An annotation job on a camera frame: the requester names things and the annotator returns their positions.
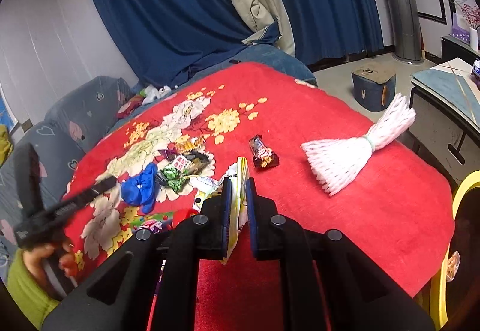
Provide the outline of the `white yellow snack wrapper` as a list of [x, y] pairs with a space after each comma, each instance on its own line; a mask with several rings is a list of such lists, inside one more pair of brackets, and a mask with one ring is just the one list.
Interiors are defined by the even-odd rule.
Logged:
[[202, 175], [190, 176], [190, 184], [197, 190], [195, 199], [199, 199], [193, 209], [198, 212], [206, 199], [221, 193], [226, 179], [231, 182], [231, 190], [227, 191], [227, 196], [229, 196], [227, 205], [230, 206], [229, 240], [226, 257], [221, 261], [223, 265], [226, 265], [230, 259], [238, 243], [240, 232], [248, 221], [246, 184], [249, 177], [249, 168], [245, 157], [238, 157], [237, 161], [229, 166], [219, 181]]

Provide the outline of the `yellow rimmed black trash bin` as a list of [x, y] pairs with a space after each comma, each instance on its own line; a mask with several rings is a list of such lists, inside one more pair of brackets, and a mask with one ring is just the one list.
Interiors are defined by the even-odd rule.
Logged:
[[[456, 218], [461, 202], [470, 190], [479, 188], [479, 171], [469, 174], [457, 188], [452, 202], [452, 216]], [[447, 310], [447, 284], [456, 277], [461, 265], [459, 251], [450, 252], [452, 245], [448, 246], [441, 268], [430, 280], [429, 313], [433, 319], [436, 330], [440, 330], [448, 323]]]

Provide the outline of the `dark chocolate candy wrapper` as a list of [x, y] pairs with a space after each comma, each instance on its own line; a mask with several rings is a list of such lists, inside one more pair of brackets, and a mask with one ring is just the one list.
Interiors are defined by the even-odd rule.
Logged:
[[249, 147], [256, 168], [266, 169], [277, 167], [280, 163], [278, 155], [256, 135], [249, 140]]

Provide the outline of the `red floral blanket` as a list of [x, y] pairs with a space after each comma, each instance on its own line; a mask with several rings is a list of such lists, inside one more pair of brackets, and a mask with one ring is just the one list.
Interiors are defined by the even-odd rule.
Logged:
[[[161, 148], [203, 136], [214, 162], [203, 176], [219, 180], [245, 157], [256, 190], [305, 229], [339, 229], [411, 296], [439, 270], [454, 231], [448, 181], [411, 150], [392, 142], [374, 152], [358, 177], [330, 197], [301, 144], [360, 137], [372, 122], [307, 82], [258, 63], [239, 63], [194, 82], [106, 136], [80, 161], [70, 192], [114, 174], [120, 180], [149, 163], [163, 168]], [[279, 156], [255, 168], [248, 141], [261, 135]], [[140, 209], [100, 196], [72, 220], [79, 275], [87, 277], [128, 238]], [[226, 264], [202, 260], [195, 330], [282, 330], [279, 265], [257, 262], [248, 227]]]

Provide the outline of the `green candy wrapper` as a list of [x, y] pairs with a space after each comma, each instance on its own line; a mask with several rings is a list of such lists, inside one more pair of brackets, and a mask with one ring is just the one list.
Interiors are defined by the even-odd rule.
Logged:
[[169, 188], [175, 193], [179, 193], [187, 185], [189, 178], [177, 168], [167, 165], [157, 171], [155, 181], [162, 187]]

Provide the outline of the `green left sleeve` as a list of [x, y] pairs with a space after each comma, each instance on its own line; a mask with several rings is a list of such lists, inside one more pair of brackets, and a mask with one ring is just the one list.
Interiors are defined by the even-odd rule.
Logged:
[[8, 277], [7, 290], [19, 309], [40, 330], [45, 318], [55, 310], [59, 301], [53, 299], [35, 282], [31, 273], [27, 270], [22, 250], [18, 250], [13, 260]]

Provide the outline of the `blue crumpled plastic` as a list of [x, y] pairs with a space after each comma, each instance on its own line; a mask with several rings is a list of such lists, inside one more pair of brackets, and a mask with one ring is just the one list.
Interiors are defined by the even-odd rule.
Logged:
[[155, 205], [155, 178], [157, 166], [149, 163], [140, 174], [130, 177], [121, 184], [123, 201], [129, 206], [140, 207], [143, 214], [153, 211]]

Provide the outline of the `white foam net bow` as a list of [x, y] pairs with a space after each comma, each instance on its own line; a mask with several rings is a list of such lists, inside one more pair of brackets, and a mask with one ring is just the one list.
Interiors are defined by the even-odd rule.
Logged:
[[348, 139], [320, 139], [301, 145], [312, 173], [329, 196], [350, 185], [374, 152], [392, 143], [415, 121], [407, 97], [398, 93], [365, 135]]

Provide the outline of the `grey patterned sofa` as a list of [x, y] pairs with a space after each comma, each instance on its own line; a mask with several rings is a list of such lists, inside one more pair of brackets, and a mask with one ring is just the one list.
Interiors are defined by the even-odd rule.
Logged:
[[133, 93], [122, 78], [98, 76], [57, 101], [45, 120], [16, 143], [1, 166], [1, 279], [6, 280], [17, 250], [13, 227], [22, 221], [14, 159], [25, 143], [39, 156], [40, 189], [44, 205], [57, 204], [67, 191], [86, 152], [106, 136], [118, 121], [117, 112]]

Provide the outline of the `blue cardboard topped stool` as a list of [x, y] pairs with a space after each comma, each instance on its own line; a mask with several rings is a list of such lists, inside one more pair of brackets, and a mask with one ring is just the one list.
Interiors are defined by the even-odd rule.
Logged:
[[385, 110], [396, 92], [396, 73], [377, 63], [361, 65], [352, 71], [353, 96], [370, 112]]

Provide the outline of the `blue curtain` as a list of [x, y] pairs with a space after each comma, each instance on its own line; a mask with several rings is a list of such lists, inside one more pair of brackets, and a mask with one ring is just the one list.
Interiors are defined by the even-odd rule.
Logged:
[[[295, 55], [310, 70], [320, 61], [383, 50], [375, 0], [282, 0]], [[241, 50], [250, 29], [231, 0], [93, 0], [109, 35], [141, 82], [180, 86], [193, 71]]]

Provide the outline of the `silver standing air conditioner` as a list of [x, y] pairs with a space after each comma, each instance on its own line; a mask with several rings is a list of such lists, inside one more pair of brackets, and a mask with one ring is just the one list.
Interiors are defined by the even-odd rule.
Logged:
[[422, 33], [416, 0], [386, 0], [394, 39], [394, 56], [408, 64], [420, 64]]

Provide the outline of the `coffee table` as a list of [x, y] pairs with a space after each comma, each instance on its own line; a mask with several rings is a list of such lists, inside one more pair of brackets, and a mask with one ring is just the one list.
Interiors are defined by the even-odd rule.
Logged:
[[411, 75], [412, 149], [458, 186], [479, 169], [479, 88], [456, 57]]

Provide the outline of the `black tv cabinet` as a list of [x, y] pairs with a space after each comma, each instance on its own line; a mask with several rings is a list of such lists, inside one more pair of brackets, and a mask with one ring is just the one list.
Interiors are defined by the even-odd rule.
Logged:
[[473, 65], [473, 63], [479, 59], [479, 52], [473, 51], [467, 43], [450, 35], [442, 37], [441, 48], [441, 58], [443, 62], [460, 58], [468, 64]]

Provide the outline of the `white vase red flowers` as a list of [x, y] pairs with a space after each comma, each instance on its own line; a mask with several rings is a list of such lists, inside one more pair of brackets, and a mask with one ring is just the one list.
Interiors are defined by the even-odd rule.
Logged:
[[470, 4], [460, 6], [461, 14], [469, 25], [470, 48], [473, 51], [479, 51], [479, 7]]

